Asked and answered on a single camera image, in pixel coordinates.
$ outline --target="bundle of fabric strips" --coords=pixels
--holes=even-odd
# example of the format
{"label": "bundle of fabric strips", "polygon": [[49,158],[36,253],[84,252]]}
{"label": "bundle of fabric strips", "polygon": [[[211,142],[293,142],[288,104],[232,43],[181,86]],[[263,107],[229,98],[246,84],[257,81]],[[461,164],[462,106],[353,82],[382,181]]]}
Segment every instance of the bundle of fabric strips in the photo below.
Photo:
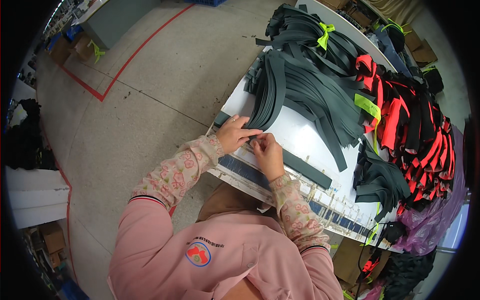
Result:
{"label": "bundle of fabric strips", "polygon": [[357,191],[355,202],[381,203],[382,211],[375,217],[378,223],[401,199],[410,196],[410,190],[394,163],[383,161],[365,138],[362,144],[353,182]]}
{"label": "bundle of fabric strips", "polygon": [[430,96],[425,84],[402,74],[384,72],[368,55],[357,58],[363,92],[375,96],[381,119],[373,119],[366,132],[375,132],[382,149],[402,171],[411,195],[398,210],[418,211],[436,197],[451,192],[455,152],[450,119]]}
{"label": "bundle of fabric strips", "polygon": [[260,53],[246,75],[245,91],[256,95],[246,128],[268,129],[287,106],[315,123],[341,172],[347,168],[341,147],[356,146],[364,131],[355,94],[374,97],[360,92],[363,83],[356,81],[356,57],[364,51],[322,24],[286,4],[275,11],[266,31],[272,41],[257,44],[283,51]]}

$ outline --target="white table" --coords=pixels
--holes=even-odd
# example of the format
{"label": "white table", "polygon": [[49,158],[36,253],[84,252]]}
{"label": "white table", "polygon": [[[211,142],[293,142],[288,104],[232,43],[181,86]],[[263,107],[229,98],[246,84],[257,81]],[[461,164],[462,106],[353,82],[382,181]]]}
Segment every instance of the white table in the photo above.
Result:
{"label": "white table", "polygon": [[[296,7],[299,4],[306,4],[308,12],[316,13],[326,24],[334,24],[336,30],[347,35],[368,51],[374,61],[385,65],[387,69],[395,70],[371,41],[340,15],[315,0],[299,0]],[[245,83],[246,79],[243,77],[221,111],[231,116],[235,114],[250,116],[252,114],[255,96],[243,91]],[[212,124],[207,134],[215,130],[216,128]],[[285,166],[285,171],[292,178],[300,180],[301,193],[310,202],[313,211],[318,213],[319,221],[324,224],[325,228],[344,237],[365,241],[368,230],[376,224],[373,218],[377,215],[377,203],[355,203],[356,192],[352,188],[353,171],[357,165],[360,145],[355,148],[348,146],[342,149],[347,169],[339,172],[332,154],[318,135],[315,125],[294,110],[283,106],[276,121],[266,132],[273,133],[283,148],[332,179],[330,188],[325,190]],[[367,138],[372,142],[371,133],[367,134]],[[387,159],[385,152],[380,152],[380,156]],[[244,144],[209,172],[239,190],[275,206],[271,192],[265,188],[265,182],[259,180],[259,169],[252,148],[250,145]],[[396,209],[388,213],[381,222],[395,220],[395,214]],[[381,247],[386,249],[386,244],[382,243]]]}

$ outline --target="cardboard box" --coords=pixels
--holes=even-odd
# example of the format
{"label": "cardboard box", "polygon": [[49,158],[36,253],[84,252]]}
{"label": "cardboard box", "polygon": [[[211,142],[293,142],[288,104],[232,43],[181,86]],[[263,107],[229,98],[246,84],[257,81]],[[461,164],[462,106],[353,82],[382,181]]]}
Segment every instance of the cardboard box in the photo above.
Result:
{"label": "cardboard box", "polygon": [[355,10],[352,14],[349,14],[353,20],[355,20],[360,26],[363,28],[368,27],[372,23],[372,21],[360,11]]}
{"label": "cardboard box", "polygon": [[61,264],[60,252],[61,250],[49,255],[50,263],[53,268],[56,268]]}
{"label": "cardboard box", "polygon": [[78,59],[87,61],[95,52],[91,41],[92,40],[85,32],[81,32],[75,36],[75,39],[68,50],[71,54],[78,57]]}
{"label": "cardboard box", "polygon": [[343,8],[348,3],[348,0],[318,0],[318,2],[336,11],[337,9]]}
{"label": "cardboard box", "polygon": [[420,68],[438,60],[432,48],[426,40],[421,42],[421,46],[412,52],[413,59]]}
{"label": "cardboard box", "polygon": [[421,40],[415,30],[413,30],[412,26],[410,26],[409,24],[403,27],[403,32],[408,31],[411,32],[407,33],[407,35],[405,36],[405,46],[407,46],[410,51],[413,52],[421,46]]}
{"label": "cardboard box", "polygon": [[65,239],[63,238],[63,230],[57,222],[53,221],[39,226],[43,235],[43,240],[47,245],[48,253],[52,254],[65,248]]}
{"label": "cardboard box", "polygon": [[[351,284],[352,286],[357,283],[357,279],[360,275],[360,270],[358,268],[358,261],[360,252],[363,247],[360,246],[359,241],[352,240],[349,238],[343,238],[340,246],[338,247],[332,261],[333,261],[333,271],[334,274]],[[370,259],[370,249],[372,246],[366,246],[363,249],[360,266],[364,266],[368,259]],[[382,250],[382,255],[380,256],[380,261],[378,265],[373,269],[372,278],[375,280],[383,267],[385,266],[388,257],[390,256],[390,251]]]}
{"label": "cardboard box", "polygon": [[69,47],[70,43],[63,36],[60,36],[49,52],[53,61],[62,66],[70,56],[70,52],[68,51]]}

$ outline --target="striped cuff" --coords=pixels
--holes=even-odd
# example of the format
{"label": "striped cuff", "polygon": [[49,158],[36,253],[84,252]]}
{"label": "striped cuff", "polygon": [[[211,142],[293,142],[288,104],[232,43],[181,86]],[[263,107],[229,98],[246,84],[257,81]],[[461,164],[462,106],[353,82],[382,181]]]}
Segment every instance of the striped cuff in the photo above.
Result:
{"label": "striped cuff", "polygon": [[167,209],[167,206],[165,205],[165,203],[163,203],[161,200],[155,198],[155,197],[152,197],[152,196],[149,196],[149,195],[139,195],[139,196],[135,196],[135,197],[132,197],[128,203],[134,201],[134,200],[150,200],[150,201],[154,201],[154,202],[157,202],[157,203],[160,203],[161,205],[163,205],[163,207],[165,209]]}
{"label": "striped cuff", "polygon": [[306,249],[304,249],[302,252],[300,252],[300,254],[304,253],[305,251],[307,251],[308,249],[311,249],[311,248],[322,248],[322,249],[327,250],[328,253],[330,253],[330,251],[325,246],[313,245],[313,246],[310,246],[310,247],[307,247]]}

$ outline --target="red and black fabric piece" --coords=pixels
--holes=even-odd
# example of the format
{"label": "red and black fabric piece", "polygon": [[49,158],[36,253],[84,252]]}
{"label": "red and black fabric piece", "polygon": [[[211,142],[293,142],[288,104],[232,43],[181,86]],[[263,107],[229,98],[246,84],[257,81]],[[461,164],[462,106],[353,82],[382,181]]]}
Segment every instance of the red and black fabric piece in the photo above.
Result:
{"label": "red and black fabric piece", "polygon": [[[455,170],[454,139],[450,119],[445,117],[425,84],[403,74],[383,72],[368,55],[357,58],[363,92],[376,97],[381,110],[377,140],[387,149],[410,188],[397,213],[418,211],[436,197],[451,192]],[[375,127],[373,119],[365,132]]]}

